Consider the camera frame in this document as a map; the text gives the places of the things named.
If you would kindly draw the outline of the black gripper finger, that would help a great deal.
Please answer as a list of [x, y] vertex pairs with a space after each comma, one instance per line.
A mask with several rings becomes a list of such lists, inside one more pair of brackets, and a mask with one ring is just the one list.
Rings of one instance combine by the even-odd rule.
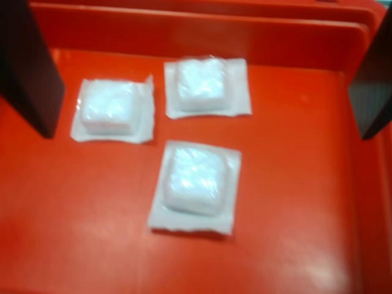
[[391, 7], [349, 86], [356, 125], [363, 140], [391, 121]]
[[1, 95], [53, 138], [65, 85], [27, 1], [1, 1]]

